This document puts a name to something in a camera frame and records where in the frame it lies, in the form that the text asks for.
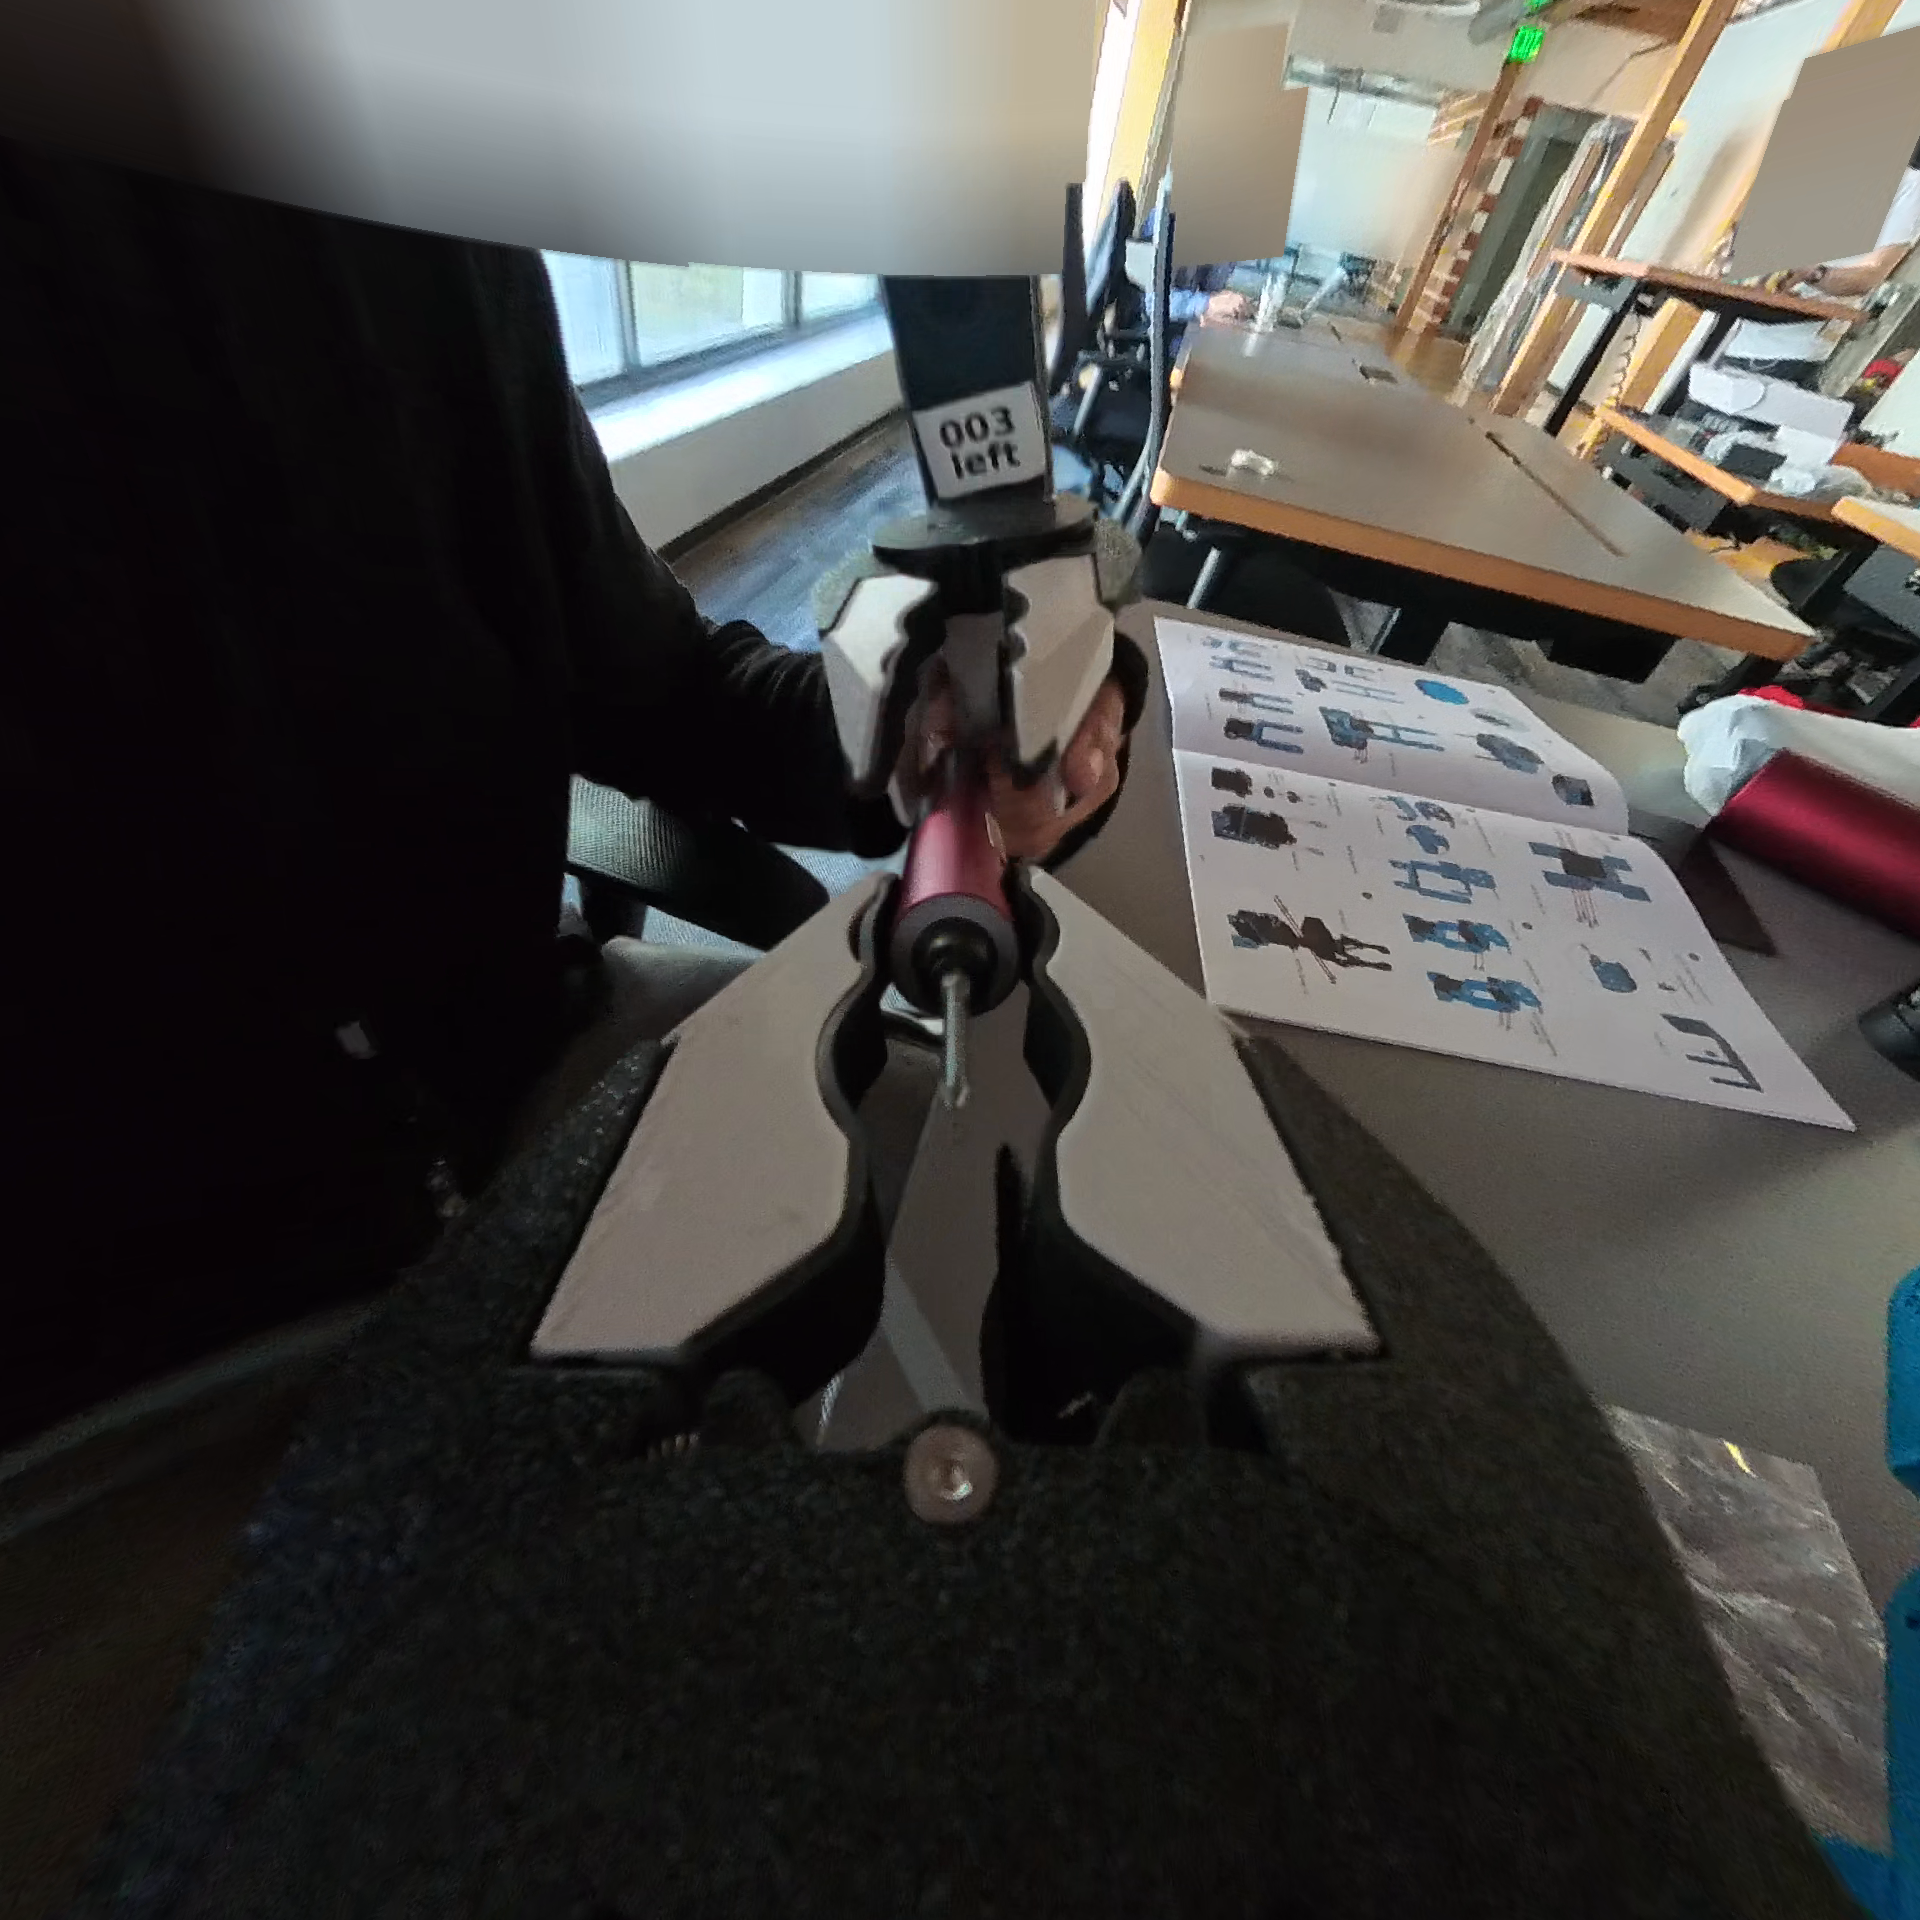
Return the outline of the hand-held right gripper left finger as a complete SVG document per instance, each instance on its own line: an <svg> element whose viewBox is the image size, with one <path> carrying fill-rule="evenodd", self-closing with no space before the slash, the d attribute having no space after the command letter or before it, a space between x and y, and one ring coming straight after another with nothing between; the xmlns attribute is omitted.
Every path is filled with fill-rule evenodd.
<svg viewBox="0 0 1920 1920"><path fill-rule="evenodd" d="M673 1029L529 1354L851 1366L884 1286L860 1100L894 877L831 899Z"/></svg>

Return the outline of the red metal cylinder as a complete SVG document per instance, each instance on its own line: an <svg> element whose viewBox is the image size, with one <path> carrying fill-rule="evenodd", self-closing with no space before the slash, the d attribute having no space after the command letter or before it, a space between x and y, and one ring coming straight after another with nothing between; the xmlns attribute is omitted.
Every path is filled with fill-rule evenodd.
<svg viewBox="0 0 1920 1920"><path fill-rule="evenodd" d="M1781 752L1714 808L1709 835L1916 940L1916 803Z"/></svg>

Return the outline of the red electric screwdriver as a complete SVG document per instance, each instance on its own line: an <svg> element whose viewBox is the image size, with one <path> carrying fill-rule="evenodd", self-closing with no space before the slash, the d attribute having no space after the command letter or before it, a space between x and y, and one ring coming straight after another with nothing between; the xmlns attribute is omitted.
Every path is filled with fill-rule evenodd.
<svg viewBox="0 0 1920 1920"><path fill-rule="evenodd" d="M952 746L930 778L884 956L893 990L941 1022L941 1091L956 1113L972 1091L972 1022L1003 1006L1019 977L1006 850L972 752Z"/></svg>

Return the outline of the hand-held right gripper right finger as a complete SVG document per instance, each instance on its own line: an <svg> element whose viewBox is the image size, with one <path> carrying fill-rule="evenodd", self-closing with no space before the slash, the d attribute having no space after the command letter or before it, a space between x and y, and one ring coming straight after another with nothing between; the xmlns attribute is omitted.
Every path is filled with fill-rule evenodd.
<svg viewBox="0 0 1920 1920"><path fill-rule="evenodd" d="M1003 1360L1374 1357L1233 1029L1050 875L1015 888L1045 1126L1000 1277Z"/></svg>

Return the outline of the blue toy robot arm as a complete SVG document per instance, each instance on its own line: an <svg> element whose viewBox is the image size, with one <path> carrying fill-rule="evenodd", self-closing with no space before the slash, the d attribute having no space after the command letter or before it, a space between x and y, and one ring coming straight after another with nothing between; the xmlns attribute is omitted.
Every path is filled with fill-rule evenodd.
<svg viewBox="0 0 1920 1920"><path fill-rule="evenodd" d="M1916 1270L1902 1281L1885 1331L1885 1457L1916 1499ZM1890 1847L1827 1839L1827 1856L1864 1917L1916 1917L1916 1571L1885 1608L1885 1787Z"/></svg>

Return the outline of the grey office chair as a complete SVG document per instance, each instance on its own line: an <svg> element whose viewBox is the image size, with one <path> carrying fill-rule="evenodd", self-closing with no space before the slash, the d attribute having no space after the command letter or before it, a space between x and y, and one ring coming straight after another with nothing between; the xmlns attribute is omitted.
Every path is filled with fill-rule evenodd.
<svg viewBox="0 0 1920 1920"><path fill-rule="evenodd" d="M566 870L576 919L599 943L671 917L763 954L831 900L815 875L736 818L688 821L585 778L570 778Z"/></svg>

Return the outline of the person's left forearm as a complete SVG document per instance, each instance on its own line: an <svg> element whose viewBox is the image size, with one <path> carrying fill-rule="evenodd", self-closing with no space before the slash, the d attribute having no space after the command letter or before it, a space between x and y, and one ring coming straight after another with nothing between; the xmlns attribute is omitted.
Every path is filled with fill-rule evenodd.
<svg viewBox="0 0 1920 1920"><path fill-rule="evenodd" d="M904 826L860 801L824 659L696 610L576 632L576 770L681 818L732 818L776 844L881 858Z"/></svg>

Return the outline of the clear plastic bag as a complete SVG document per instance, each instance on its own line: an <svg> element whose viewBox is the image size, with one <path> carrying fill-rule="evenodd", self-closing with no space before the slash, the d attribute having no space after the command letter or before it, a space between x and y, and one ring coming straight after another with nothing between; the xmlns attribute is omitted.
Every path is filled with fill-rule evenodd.
<svg viewBox="0 0 1920 1920"><path fill-rule="evenodd" d="M1790 1803L1820 1839L1886 1851L1885 1627L1817 1470L1604 1414Z"/></svg>

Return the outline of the person's black-clad torso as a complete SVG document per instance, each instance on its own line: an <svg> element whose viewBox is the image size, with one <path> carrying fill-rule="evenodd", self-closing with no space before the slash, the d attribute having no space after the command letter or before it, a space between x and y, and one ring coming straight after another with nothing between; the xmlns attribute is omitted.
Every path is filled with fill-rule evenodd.
<svg viewBox="0 0 1920 1920"><path fill-rule="evenodd" d="M3 1440L385 1283L550 1050L591 566L538 250L3 139Z"/></svg>

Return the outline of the white cloth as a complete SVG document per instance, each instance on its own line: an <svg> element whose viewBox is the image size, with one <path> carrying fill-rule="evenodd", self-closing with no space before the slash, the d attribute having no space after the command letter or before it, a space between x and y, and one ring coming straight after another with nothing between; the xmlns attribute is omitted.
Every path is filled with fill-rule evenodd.
<svg viewBox="0 0 1920 1920"><path fill-rule="evenodd" d="M1682 714L1676 734L1685 752L1682 786L1709 817L1719 817L1778 755L1797 755L1916 806L1912 729L1737 691Z"/></svg>

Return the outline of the person's left hand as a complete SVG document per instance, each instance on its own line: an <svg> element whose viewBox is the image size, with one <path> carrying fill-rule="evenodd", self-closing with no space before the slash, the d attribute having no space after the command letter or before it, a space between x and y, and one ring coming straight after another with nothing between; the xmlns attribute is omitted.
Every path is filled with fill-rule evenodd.
<svg viewBox="0 0 1920 1920"><path fill-rule="evenodd" d="M915 821L933 794L960 722L943 663L926 663L919 679L919 697L904 719L904 740L893 778L893 803L904 821ZM986 814L997 850L1006 858L1047 866L1064 854L1067 839L1085 835L1095 817L1116 801L1123 782L1123 752L1130 740L1127 684L1106 677L1091 697L1056 770L1022 786L1000 757L986 757Z"/></svg>

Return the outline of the printed instruction sheet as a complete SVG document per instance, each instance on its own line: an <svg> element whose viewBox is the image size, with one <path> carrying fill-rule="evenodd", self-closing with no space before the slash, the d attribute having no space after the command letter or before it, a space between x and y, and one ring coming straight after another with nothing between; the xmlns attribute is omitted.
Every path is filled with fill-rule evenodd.
<svg viewBox="0 0 1920 1920"><path fill-rule="evenodd" d="M1207 998L1856 1134L1621 781L1509 687L1156 618Z"/></svg>

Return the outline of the black office chair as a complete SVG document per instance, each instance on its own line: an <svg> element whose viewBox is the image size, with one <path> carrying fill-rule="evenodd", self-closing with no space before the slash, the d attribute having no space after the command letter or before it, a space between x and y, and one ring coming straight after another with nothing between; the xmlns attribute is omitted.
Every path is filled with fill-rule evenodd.
<svg viewBox="0 0 1920 1920"><path fill-rule="evenodd" d="M1067 206L1058 335L1045 371L1050 444L1085 469L1081 488L1142 548L1161 508L1154 475L1172 424L1172 366L1185 318L1175 305L1172 173L1141 202L1116 183L1095 237Z"/></svg>

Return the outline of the desk with orange edge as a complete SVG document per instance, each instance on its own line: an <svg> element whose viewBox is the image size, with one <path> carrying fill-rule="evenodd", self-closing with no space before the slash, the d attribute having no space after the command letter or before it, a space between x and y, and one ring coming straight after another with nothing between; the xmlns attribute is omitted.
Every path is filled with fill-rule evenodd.
<svg viewBox="0 0 1920 1920"><path fill-rule="evenodd" d="M1279 459L1229 473L1233 448ZM1547 431L1430 396L1374 353L1305 332L1189 332L1154 502L1279 539L1328 587L1392 606L1392 659L1475 625L1633 679L1706 644L1790 663L1813 629Z"/></svg>

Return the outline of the wooden standing desk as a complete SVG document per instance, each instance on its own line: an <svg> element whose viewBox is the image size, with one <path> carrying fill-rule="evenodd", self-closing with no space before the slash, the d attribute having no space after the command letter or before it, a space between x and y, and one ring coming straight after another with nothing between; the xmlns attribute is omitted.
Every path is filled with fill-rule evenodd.
<svg viewBox="0 0 1920 1920"><path fill-rule="evenodd" d="M1859 325L1864 315L1862 302L1847 301L1769 289L1594 250L1547 250L1546 260L1554 269L1547 293L1589 302L1606 315L1542 420L1552 438L1587 403L1587 385L1613 361L1621 328L1651 318L1667 302L1688 302L1714 315L1706 353L1719 353L1737 323L1820 318L1821 325Z"/></svg>

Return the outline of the grey work desk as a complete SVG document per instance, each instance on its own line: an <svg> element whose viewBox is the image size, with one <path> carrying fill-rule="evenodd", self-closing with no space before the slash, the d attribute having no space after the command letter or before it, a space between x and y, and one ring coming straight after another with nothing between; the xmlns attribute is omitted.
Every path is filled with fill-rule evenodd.
<svg viewBox="0 0 1920 1920"><path fill-rule="evenodd" d="M1916 943L1722 854L1773 954L1731 963L1853 1136L1244 1022L1374 1134L1522 1286L1589 1394L1813 1466L1885 1606L1916 1503L1885 1458L1885 1323L1916 1270L1916 1081L1859 1029Z"/></svg>

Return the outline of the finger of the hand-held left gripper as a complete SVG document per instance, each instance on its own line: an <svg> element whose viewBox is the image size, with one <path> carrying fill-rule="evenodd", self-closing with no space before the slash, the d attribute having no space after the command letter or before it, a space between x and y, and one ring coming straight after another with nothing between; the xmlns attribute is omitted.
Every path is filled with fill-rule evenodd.
<svg viewBox="0 0 1920 1920"><path fill-rule="evenodd" d="M923 663L941 644L941 587L923 579L860 579L824 625L831 710L856 797L893 786Z"/></svg>
<svg viewBox="0 0 1920 1920"><path fill-rule="evenodd" d="M1003 757L1037 778L1064 757L1115 668L1115 610L1091 555L1012 569L1003 610Z"/></svg>

